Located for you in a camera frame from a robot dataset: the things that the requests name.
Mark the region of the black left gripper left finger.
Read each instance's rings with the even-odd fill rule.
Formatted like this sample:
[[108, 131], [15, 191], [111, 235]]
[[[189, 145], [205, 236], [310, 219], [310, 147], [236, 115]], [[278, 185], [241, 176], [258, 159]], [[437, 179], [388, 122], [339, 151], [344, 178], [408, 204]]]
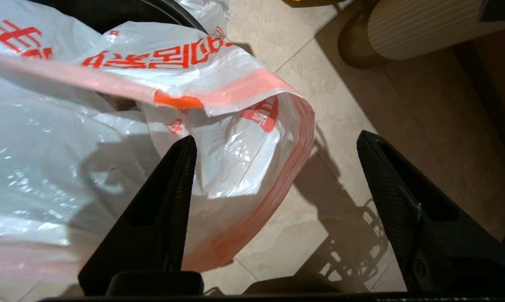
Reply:
[[81, 269], [85, 296], [202, 294], [200, 273], [182, 270], [196, 158], [191, 135], [170, 147]]

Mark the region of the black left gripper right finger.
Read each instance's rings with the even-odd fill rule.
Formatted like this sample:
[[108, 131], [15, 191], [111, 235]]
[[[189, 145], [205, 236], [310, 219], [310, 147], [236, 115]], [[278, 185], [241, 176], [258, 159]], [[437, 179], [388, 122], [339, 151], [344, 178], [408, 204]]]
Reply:
[[505, 247], [387, 140], [357, 151], [385, 235], [412, 294], [505, 294]]

